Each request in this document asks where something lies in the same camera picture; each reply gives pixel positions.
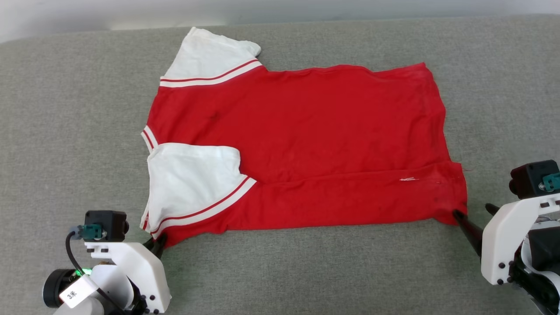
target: gray fabric surface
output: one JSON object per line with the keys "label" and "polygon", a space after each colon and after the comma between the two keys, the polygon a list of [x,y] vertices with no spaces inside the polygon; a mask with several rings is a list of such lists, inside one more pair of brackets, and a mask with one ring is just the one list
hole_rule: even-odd
{"label": "gray fabric surface", "polygon": [[[515,200],[509,171],[560,160],[560,16],[209,27],[260,44],[271,70],[426,62],[447,107],[472,219]],[[0,45],[2,314],[52,314],[41,290],[70,267],[64,237],[92,209],[129,215],[148,197],[139,136],[158,78],[188,29],[83,33]],[[73,246],[84,266],[91,259]],[[488,284],[459,228],[433,220],[200,235],[163,257],[168,314],[533,314]]]}

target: white sleeve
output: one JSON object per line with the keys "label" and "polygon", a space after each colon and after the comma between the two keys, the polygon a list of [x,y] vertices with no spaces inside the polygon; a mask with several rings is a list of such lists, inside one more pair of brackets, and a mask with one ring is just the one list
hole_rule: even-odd
{"label": "white sleeve", "polygon": [[255,60],[260,46],[193,27],[162,80],[210,79]]}

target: white backdrop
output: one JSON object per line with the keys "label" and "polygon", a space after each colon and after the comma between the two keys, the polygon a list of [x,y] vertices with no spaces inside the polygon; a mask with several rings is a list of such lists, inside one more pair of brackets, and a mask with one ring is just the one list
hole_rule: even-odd
{"label": "white backdrop", "polygon": [[560,13],[560,0],[1,0],[0,42],[83,30]]}

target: green light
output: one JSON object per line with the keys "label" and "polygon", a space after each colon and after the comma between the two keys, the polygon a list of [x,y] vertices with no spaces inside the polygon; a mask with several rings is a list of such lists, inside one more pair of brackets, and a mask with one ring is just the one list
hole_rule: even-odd
{"label": "green light", "polygon": [[[83,273],[86,274],[86,275],[90,275],[90,274],[91,274],[91,269],[82,268],[82,270],[83,270]],[[82,276],[82,274],[81,274],[81,272],[80,272],[79,270],[76,270],[76,275],[77,275],[77,276],[80,276],[80,277]]]}

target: cable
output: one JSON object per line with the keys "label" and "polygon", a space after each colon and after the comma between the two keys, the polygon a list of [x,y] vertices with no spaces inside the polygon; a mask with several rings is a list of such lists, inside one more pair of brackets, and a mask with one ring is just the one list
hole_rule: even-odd
{"label": "cable", "polygon": [[[72,265],[74,265],[74,268],[76,268],[76,270],[80,272],[80,275],[83,276],[85,275],[85,273],[80,264],[76,261],[74,254],[72,254],[72,248],[70,247],[70,240],[74,235],[76,235],[76,231],[71,231],[70,233],[68,233],[68,236],[66,236],[66,254],[68,254],[68,258],[70,258],[70,261],[72,262]],[[97,293],[99,293],[99,295],[109,301],[121,315],[126,315],[124,311],[120,309],[120,307],[115,303],[115,301],[113,301],[113,299],[109,297],[107,293],[105,293],[101,288],[97,288]]]}

